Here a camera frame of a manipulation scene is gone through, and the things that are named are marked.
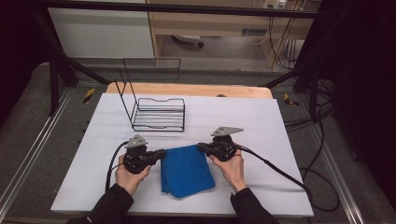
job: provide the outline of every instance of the black controller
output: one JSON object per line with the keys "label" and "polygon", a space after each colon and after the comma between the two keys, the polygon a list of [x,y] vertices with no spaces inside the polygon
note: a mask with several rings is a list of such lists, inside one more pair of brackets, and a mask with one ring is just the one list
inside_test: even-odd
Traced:
{"label": "black controller", "polygon": [[230,133],[241,132],[242,129],[235,129],[235,128],[227,128],[227,127],[220,127],[212,136],[213,138],[212,143],[198,143],[198,149],[203,151],[207,157],[210,155],[215,156],[219,159],[219,161],[228,161],[230,160],[237,150],[233,139],[230,136]]}
{"label": "black controller", "polygon": [[140,136],[135,136],[126,146],[126,154],[123,164],[132,174],[140,174],[147,166],[155,165],[157,160],[166,156],[165,149],[147,151],[146,140]]}

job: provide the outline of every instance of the person's right hand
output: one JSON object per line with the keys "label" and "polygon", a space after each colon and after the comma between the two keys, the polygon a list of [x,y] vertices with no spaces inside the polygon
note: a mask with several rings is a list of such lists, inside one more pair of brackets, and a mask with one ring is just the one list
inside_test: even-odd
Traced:
{"label": "person's right hand", "polygon": [[238,149],[229,161],[219,161],[213,155],[209,158],[220,168],[225,180],[233,187],[235,193],[247,187],[244,180],[244,159],[241,150]]}

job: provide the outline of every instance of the blue cloth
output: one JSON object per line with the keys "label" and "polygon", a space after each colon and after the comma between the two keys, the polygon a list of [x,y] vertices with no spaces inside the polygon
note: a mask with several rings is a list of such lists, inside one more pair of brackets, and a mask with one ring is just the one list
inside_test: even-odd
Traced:
{"label": "blue cloth", "polygon": [[162,192],[183,198],[215,187],[205,153],[197,145],[166,150],[161,159]]}

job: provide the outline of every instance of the white cabinet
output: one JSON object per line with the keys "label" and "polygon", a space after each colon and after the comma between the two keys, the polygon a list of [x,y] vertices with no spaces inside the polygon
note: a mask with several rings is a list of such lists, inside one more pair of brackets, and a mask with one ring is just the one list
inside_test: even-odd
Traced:
{"label": "white cabinet", "polygon": [[49,8],[49,14],[69,57],[154,57],[147,12]]}

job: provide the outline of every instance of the white table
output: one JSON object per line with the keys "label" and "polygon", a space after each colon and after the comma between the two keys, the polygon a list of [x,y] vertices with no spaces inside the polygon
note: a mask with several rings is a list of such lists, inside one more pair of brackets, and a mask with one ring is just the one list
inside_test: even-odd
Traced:
{"label": "white table", "polygon": [[[181,97],[186,103],[183,133],[139,133],[148,140],[148,150],[183,147],[210,142],[219,126],[244,128],[233,140],[248,147],[278,168],[301,181],[276,100],[206,96],[137,95],[168,99]],[[133,102],[132,95],[125,95]],[[105,192],[106,171],[119,144],[136,132],[126,116],[120,96],[104,93],[92,116],[58,195],[54,212],[91,211]],[[259,159],[243,153],[245,179],[258,199],[274,216],[312,217],[313,211],[303,189],[279,175]],[[216,186],[190,197],[177,199],[161,193],[160,162],[134,194],[129,213],[145,216],[234,216],[229,201],[232,189],[220,170],[207,159]],[[115,182],[114,174],[111,185]]]}

